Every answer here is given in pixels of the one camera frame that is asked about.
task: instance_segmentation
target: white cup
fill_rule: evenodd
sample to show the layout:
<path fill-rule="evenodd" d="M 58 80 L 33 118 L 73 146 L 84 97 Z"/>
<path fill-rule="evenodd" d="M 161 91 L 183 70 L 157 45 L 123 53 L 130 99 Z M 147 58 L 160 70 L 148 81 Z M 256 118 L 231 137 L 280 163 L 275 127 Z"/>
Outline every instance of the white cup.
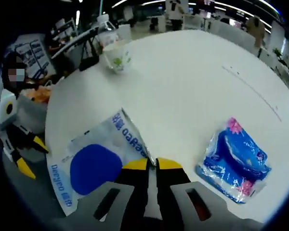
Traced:
<path fill-rule="evenodd" d="M 108 66 L 120 74 L 127 72 L 131 67 L 130 41 L 119 40 L 104 47 L 103 53 Z"/>

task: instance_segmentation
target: water bottle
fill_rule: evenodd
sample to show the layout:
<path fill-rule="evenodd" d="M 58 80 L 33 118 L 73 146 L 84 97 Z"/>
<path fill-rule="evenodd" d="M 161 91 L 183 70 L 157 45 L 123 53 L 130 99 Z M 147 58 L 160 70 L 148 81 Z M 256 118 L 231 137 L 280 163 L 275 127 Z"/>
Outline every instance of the water bottle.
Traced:
<path fill-rule="evenodd" d="M 117 29 L 115 26 L 109 21 L 108 14 L 102 14 L 97 17 L 97 22 L 99 23 L 99 27 L 97 30 L 98 38 L 100 40 L 100 45 L 103 48 L 109 44 L 112 44 L 119 40 L 119 36 L 117 34 Z"/>

